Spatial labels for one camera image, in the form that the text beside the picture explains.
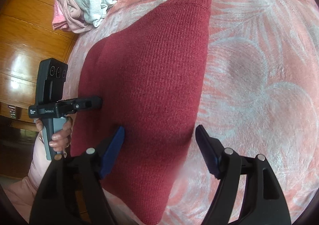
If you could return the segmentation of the pink sleeve left forearm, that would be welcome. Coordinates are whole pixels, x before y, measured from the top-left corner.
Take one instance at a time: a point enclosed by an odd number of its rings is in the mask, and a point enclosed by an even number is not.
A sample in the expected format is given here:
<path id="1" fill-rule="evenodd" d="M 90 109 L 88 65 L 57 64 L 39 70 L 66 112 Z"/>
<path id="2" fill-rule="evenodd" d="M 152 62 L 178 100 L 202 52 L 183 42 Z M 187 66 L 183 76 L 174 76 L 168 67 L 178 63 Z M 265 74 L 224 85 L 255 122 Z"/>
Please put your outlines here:
<path id="1" fill-rule="evenodd" d="M 31 208 L 42 178 L 51 161 L 46 159 L 42 137 L 38 136 L 33 148 L 33 157 L 26 177 L 4 189 L 18 213 L 29 223 Z"/>

